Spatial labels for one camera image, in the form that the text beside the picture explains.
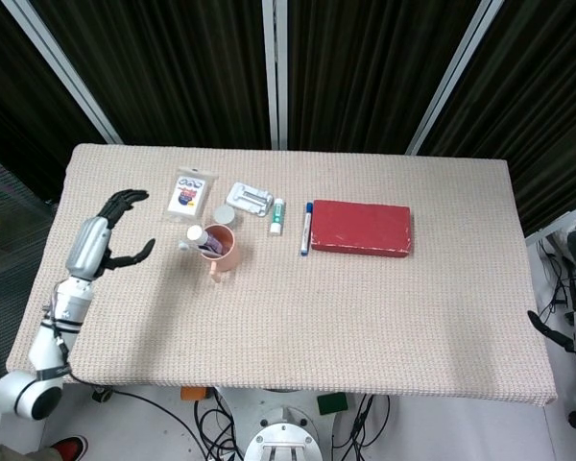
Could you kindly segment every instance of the curtain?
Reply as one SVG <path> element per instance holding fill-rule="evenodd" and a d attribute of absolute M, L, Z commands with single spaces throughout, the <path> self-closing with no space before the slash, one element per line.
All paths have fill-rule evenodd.
<path fill-rule="evenodd" d="M 270 147 L 260 1 L 32 4 L 125 143 Z"/>
<path fill-rule="evenodd" d="M 576 0 L 505 2 L 421 153 L 504 158 L 526 235 L 576 207 Z"/>
<path fill-rule="evenodd" d="M 104 141 L 0 2 L 0 162 L 40 198 L 58 200 L 81 142 Z"/>
<path fill-rule="evenodd" d="M 50 207 L 0 165 L 0 377 L 52 220 Z"/>
<path fill-rule="evenodd" d="M 289 148 L 403 154 L 478 0 L 289 2 Z"/>

